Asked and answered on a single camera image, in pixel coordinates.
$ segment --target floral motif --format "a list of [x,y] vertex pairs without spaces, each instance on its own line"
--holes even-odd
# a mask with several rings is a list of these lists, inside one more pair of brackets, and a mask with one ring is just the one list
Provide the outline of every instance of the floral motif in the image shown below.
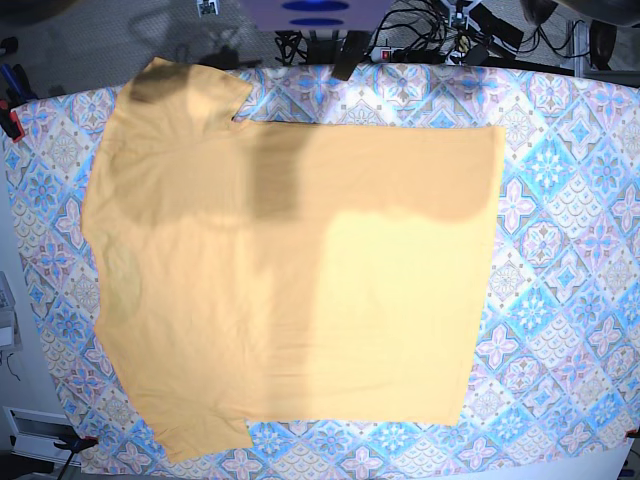
[[491,276],[491,288],[500,299],[509,297],[522,283],[524,278],[512,262],[507,262]]
[[353,472],[356,480],[372,478],[372,473],[383,465],[380,457],[367,447],[358,447],[341,462],[342,468]]
[[79,430],[83,435],[97,438],[100,445],[109,450],[116,448],[122,441],[120,432],[94,411],[89,412]]
[[590,418],[596,428],[607,425],[618,414],[622,402],[613,393],[605,395],[592,409]]
[[90,313],[100,304],[98,286],[84,274],[75,282],[71,294]]
[[640,154],[640,123],[634,117],[630,122],[622,120],[623,129],[620,133],[622,148],[630,157],[630,166],[634,166],[634,160]]
[[601,192],[605,199],[610,193],[618,191],[620,179],[625,172],[622,162],[609,143],[594,152],[587,168],[591,174],[592,187]]
[[422,65],[384,65],[374,74],[374,91],[398,108],[407,108],[428,94],[427,82],[415,81],[425,75]]
[[87,321],[63,299],[58,299],[51,323],[62,338],[73,346],[81,346],[87,338]]
[[533,357],[513,360],[502,375],[502,382],[512,392],[527,390],[538,379],[540,364]]
[[28,195],[31,205],[45,215],[55,210],[61,189],[61,182],[55,175],[37,168],[24,182],[22,188]]
[[498,200],[498,219],[509,235],[516,233],[536,210],[536,203],[518,178],[509,180]]
[[498,450],[493,443],[484,437],[476,439],[467,450],[458,454],[458,458],[466,462],[472,470],[478,470],[487,459],[493,457]]
[[578,419],[578,413],[567,404],[551,410],[544,418],[545,426],[553,432],[566,432]]
[[127,442],[124,451],[117,455],[118,460],[126,463],[138,475],[144,473],[147,467],[151,465],[151,458],[145,453],[138,450],[135,444]]
[[571,391],[573,386],[585,378],[594,366],[593,356],[583,347],[579,347],[567,356],[565,362],[553,368],[551,373],[565,390]]
[[82,250],[85,240],[80,231],[80,207],[75,198],[70,197],[67,200],[54,222],[54,228],[62,238],[67,240],[76,251]]
[[346,88],[344,82],[333,78],[326,69],[319,66],[292,70],[283,83],[291,85],[288,92],[295,95],[302,105],[308,105],[316,115],[325,113],[329,101],[338,100],[339,92]]
[[602,127],[589,107],[576,102],[558,124],[558,135],[570,144],[572,155],[582,162],[602,139]]
[[65,379],[71,391],[89,404],[95,403],[105,387],[104,380],[92,367],[77,359]]
[[605,130],[615,127],[631,104],[627,90],[612,83],[598,83],[586,93],[587,103]]
[[529,98],[544,115],[558,116],[571,102],[572,87],[559,75],[536,73],[529,80]]
[[286,437],[279,429],[276,430],[270,423],[259,423],[250,430],[254,448],[261,451],[266,457],[274,457],[288,450],[293,444],[291,438]]
[[533,335],[551,321],[555,307],[540,288],[533,288],[513,307],[511,315],[523,334]]
[[622,331],[615,317],[607,317],[589,335],[589,343],[594,346],[596,355],[603,357],[622,338]]
[[61,288],[69,277],[74,258],[68,248],[51,233],[42,237],[33,258],[35,267],[55,287]]
[[629,233],[640,222],[640,191],[632,183],[625,188],[611,206],[613,218],[622,233]]
[[573,160],[557,140],[540,142],[520,166],[533,192],[545,200],[558,193],[576,171]]
[[582,446],[591,438],[591,429],[584,423],[578,423],[573,430],[560,439],[560,445],[562,445],[567,453],[574,454],[578,451],[578,448]]
[[635,325],[640,320],[640,284],[636,282],[620,301],[622,318],[629,325]]
[[87,342],[83,356],[91,363],[97,365],[100,371],[107,377],[110,377],[113,374],[113,365],[111,365],[111,362],[109,361],[109,358],[104,352],[102,344],[97,337],[94,336]]
[[500,104],[510,89],[510,74],[492,68],[464,68],[444,83],[479,119],[484,119]]
[[613,379],[621,378],[636,363],[636,353],[633,347],[623,345],[616,348],[606,363],[606,372]]
[[612,303],[620,300],[638,278],[638,267],[625,246],[613,254],[596,276],[600,288]]
[[80,146],[65,130],[61,130],[50,147],[50,153],[64,172],[69,172],[80,155]]
[[257,457],[245,450],[231,450],[220,465],[236,480],[253,480],[262,470]]
[[575,323],[587,327],[599,320],[604,311],[604,299],[596,289],[586,290],[574,297],[570,309]]
[[532,224],[522,237],[522,254],[534,267],[548,266],[562,247],[562,233],[553,223]]
[[114,95],[111,89],[92,90],[75,95],[71,103],[71,118],[83,130],[97,134],[104,130],[113,112]]
[[619,244],[615,228],[604,214],[600,214],[575,242],[576,250],[593,272],[600,269]]
[[584,285],[589,272],[584,262],[572,250],[558,260],[545,276],[545,284],[554,297],[564,304]]
[[524,398],[523,404],[531,414],[540,418],[560,401],[563,392],[553,378],[545,376]]
[[315,430],[313,444],[320,452],[326,452],[331,456],[346,453],[347,446],[351,443],[346,430],[338,428],[333,423],[323,429],[316,427]]
[[376,443],[392,455],[405,451],[415,443],[416,437],[416,432],[405,423],[385,423],[372,434]]
[[529,420],[524,417],[523,413],[513,408],[493,424],[492,430],[496,432],[495,435],[500,440],[509,443],[522,435],[529,424]]
[[58,112],[47,102],[29,102],[18,110],[20,123],[32,147],[39,147],[51,131]]
[[454,449],[467,443],[471,432],[469,422],[463,420],[453,427],[439,427],[436,437],[441,444]]
[[500,324],[487,333],[476,347],[478,355],[487,358],[487,365],[496,370],[504,361],[504,356],[514,353],[520,344],[506,325]]

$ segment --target gray carpet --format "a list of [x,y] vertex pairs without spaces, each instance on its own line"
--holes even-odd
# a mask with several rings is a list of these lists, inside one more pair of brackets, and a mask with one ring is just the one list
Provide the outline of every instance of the gray carpet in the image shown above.
[[[219,16],[199,18],[195,0],[81,0],[62,14],[31,26],[1,25],[0,37],[15,35],[19,52],[3,58],[21,63],[40,97],[117,85],[134,76],[153,56],[196,62],[228,46],[240,62],[260,60],[277,66],[274,34],[258,32],[237,0],[220,0]],[[517,0],[486,0],[498,17],[525,31]],[[559,7],[545,24],[556,45],[566,36],[566,19],[578,18]],[[381,40],[403,47],[415,38],[411,32],[392,30]],[[611,65],[640,68],[640,31],[621,32]],[[547,65],[563,61],[541,45],[523,59]]]

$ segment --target black cable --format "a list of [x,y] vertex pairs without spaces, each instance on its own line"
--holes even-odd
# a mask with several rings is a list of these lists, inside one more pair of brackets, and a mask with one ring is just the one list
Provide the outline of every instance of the black cable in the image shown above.
[[573,34],[575,32],[576,27],[578,26],[579,23],[584,23],[583,20],[578,20],[577,22],[574,22],[571,30],[569,31],[569,33],[567,34],[567,37],[565,38],[564,42],[562,42],[562,45],[560,45],[559,47],[554,46],[551,41],[549,40],[549,37],[547,36],[546,32],[543,30],[542,26],[538,26],[531,35],[529,35],[528,38],[522,40],[521,45],[524,45],[526,43],[529,43],[530,41],[533,40],[533,46],[527,50],[522,50],[522,49],[514,49],[512,46],[506,44],[505,42],[503,42],[500,39],[500,42],[502,43],[502,46],[508,50],[509,52],[513,53],[514,55],[522,55],[525,53],[531,53],[534,50],[536,50],[539,46],[540,46],[540,41],[544,41],[547,46],[551,49],[551,51],[553,53],[555,53],[556,55],[558,55],[559,57],[562,58],[566,58],[566,59],[571,59],[571,58],[579,58],[579,57],[585,57],[587,55],[589,55],[589,52],[585,52],[585,53],[580,53],[577,55],[565,55],[563,53],[560,53],[561,50],[563,48],[565,48],[569,42],[571,41],[571,39],[573,38]]
[[[442,45],[444,44],[444,42],[446,41],[446,35],[447,35],[447,26],[445,23],[445,19],[444,17],[435,10],[435,8],[433,7],[433,5],[431,5],[430,2],[424,2],[426,6],[428,6],[429,8],[418,8],[418,7],[413,7],[413,8],[398,8],[395,10],[391,10],[389,12],[387,12],[387,14],[385,14],[385,16],[382,18],[382,21],[380,22],[380,26],[376,29],[375,34],[373,36],[373,42],[371,44],[371,46],[369,47],[369,50],[367,51],[367,55],[371,55],[371,52],[373,51],[373,49],[375,47],[378,46],[378,39],[380,37],[380,32],[383,30],[391,30],[394,28],[408,28],[409,30],[413,31],[418,38],[407,48],[403,49],[404,51],[407,50],[413,50],[413,49],[426,49],[429,45],[429,43],[432,43],[434,41],[438,41],[440,42],[440,48],[442,47]],[[421,34],[418,29],[416,29],[413,24],[408,24],[406,22],[403,23],[397,23],[397,24],[393,24],[393,25],[389,25],[389,26],[385,26],[387,20],[389,19],[389,17],[391,15],[397,14],[397,13],[423,13],[426,14],[429,18],[425,17],[422,20],[424,20],[426,23],[429,24],[430,27],[430,31],[424,34]],[[438,34],[440,33],[440,30],[443,30],[442,35],[440,35],[438,37]]]
[[60,474],[58,475],[57,480],[62,480],[62,476],[64,475],[64,472],[67,471],[67,468],[69,467],[69,464],[71,463],[71,459],[73,458],[74,455],[75,453],[71,452],[71,454],[69,455],[69,458],[67,458],[67,461],[64,464],[64,467],[62,467],[62,470],[60,471]]
[[280,57],[276,57],[283,66],[288,67],[293,64],[296,55],[303,60],[307,59],[307,52],[300,50],[302,33],[299,31],[276,32],[276,46],[280,50]]
[[7,356],[7,368],[9,369],[9,373],[11,373],[11,375],[13,375],[14,377],[16,377],[18,379],[19,382],[21,382],[22,380],[20,380],[20,377],[18,375],[16,375],[15,373],[13,373],[13,370],[11,370],[11,364],[9,363],[9,359],[13,356],[13,353],[10,353]]

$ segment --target patterned tablecloth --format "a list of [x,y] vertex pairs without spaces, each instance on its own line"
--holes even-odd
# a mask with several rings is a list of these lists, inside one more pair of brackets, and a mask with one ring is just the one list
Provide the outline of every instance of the patterned tablecloth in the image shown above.
[[49,371],[78,433],[100,439],[84,455],[84,471],[395,479],[547,462],[623,443],[640,422],[638,91],[487,68],[360,67],[349,82],[329,72],[238,72],[254,84],[239,119],[507,127],[491,276],[458,425],[253,423],[252,449],[170,464],[92,330],[98,277],[80,211],[118,91],[101,89],[21,107],[27,137],[3,141]]

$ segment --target power strip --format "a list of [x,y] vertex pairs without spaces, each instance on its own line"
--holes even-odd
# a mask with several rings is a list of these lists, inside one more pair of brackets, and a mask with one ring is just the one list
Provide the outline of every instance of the power strip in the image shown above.
[[374,47],[371,51],[371,61],[373,63],[389,63],[393,61],[393,52],[403,50],[396,47]]

